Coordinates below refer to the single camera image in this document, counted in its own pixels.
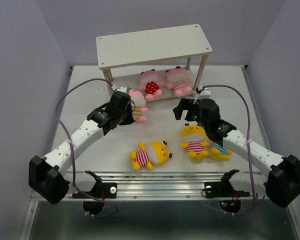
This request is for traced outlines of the pink frog orange-striped shirt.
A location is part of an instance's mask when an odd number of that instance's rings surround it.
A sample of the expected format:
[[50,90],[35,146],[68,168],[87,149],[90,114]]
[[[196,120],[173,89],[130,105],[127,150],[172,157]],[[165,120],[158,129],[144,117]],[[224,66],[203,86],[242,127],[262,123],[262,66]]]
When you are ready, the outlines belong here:
[[132,104],[132,115],[136,123],[146,123],[147,118],[144,116],[144,113],[148,111],[148,108],[146,107],[146,99],[144,95],[135,89],[129,90],[129,95],[131,100],[133,101]]

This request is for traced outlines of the pink frog pink-striped shirt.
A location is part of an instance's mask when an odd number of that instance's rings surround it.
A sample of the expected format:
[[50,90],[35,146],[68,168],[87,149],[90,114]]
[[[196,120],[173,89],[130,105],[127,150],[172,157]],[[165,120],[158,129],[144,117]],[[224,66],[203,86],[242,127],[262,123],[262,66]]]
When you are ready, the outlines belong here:
[[177,97],[183,97],[192,92],[193,88],[189,85],[190,77],[187,71],[181,66],[176,66],[165,71],[166,87],[173,90]]

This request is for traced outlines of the yellow frog red-striped shirt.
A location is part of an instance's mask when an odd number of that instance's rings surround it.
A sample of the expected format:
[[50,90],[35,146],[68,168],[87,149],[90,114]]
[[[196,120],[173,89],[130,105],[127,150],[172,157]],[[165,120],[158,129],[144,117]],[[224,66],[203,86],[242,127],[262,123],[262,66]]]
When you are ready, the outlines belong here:
[[207,141],[207,135],[201,126],[185,123],[181,131],[181,140],[180,148],[187,151],[191,161],[200,162],[210,156],[206,150],[210,143]]

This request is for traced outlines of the pink frog red polka-dot shirt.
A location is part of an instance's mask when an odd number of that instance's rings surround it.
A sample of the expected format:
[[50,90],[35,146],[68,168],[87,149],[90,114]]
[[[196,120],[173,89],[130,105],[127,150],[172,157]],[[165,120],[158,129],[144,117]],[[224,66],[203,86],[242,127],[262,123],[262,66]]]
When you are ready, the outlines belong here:
[[163,82],[155,69],[147,70],[139,75],[139,89],[145,93],[145,100],[153,101],[163,94],[161,86]]

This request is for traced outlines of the yellow frog blue-striped shirt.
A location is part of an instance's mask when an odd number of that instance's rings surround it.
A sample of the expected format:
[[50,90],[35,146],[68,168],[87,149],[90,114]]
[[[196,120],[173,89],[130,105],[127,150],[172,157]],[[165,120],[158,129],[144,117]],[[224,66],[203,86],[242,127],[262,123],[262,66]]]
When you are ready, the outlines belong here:
[[216,161],[229,161],[233,152],[217,143],[213,143],[209,148],[209,156]]

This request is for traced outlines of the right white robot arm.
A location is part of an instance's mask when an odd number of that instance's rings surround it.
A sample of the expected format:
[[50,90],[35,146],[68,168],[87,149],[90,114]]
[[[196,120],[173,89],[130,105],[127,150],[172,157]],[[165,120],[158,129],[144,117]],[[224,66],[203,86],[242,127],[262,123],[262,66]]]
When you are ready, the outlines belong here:
[[220,181],[204,185],[205,197],[230,198],[252,193],[268,197],[275,205],[287,207],[300,195],[300,160],[294,155],[282,156],[250,140],[234,125],[223,120],[216,102],[182,98],[173,109],[176,120],[186,111],[185,120],[203,127],[209,140],[233,151],[260,173],[254,175],[237,169],[225,173]]

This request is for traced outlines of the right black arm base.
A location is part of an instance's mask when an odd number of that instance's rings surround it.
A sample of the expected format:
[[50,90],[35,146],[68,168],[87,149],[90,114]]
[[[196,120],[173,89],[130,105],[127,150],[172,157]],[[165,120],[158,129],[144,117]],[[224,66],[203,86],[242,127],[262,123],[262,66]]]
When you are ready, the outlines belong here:
[[244,190],[235,190],[230,180],[237,173],[240,173],[238,169],[233,169],[226,172],[220,179],[220,181],[210,181],[204,183],[204,187],[201,190],[201,195],[207,199],[223,198],[219,201],[221,210],[226,214],[233,216],[241,216],[244,213],[239,213],[241,210],[241,197],[249,197],[250,193]]

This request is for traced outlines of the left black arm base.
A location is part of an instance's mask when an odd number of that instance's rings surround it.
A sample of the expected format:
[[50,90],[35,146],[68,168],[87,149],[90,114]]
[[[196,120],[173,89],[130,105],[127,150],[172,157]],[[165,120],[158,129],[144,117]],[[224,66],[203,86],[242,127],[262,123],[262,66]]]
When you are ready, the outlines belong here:
[[86,170],[82,177],[76,180],[81,191],[73,188],[71,194],[74,199],[116,199],[118,184],[102,180],[96,173]]

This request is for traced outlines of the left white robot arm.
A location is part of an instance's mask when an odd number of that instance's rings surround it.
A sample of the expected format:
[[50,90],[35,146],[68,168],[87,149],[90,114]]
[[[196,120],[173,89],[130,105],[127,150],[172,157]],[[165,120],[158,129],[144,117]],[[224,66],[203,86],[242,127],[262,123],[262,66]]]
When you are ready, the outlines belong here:
[[110,101],[94,109],[68,139],[43,157],[29,161],[28,185],[50,204],[59,203],[69,192],[70,182],[65,174],[75,166],[75,160],[93,143],[117,126],[131,125],[133,107],[131,96],[116,91]]

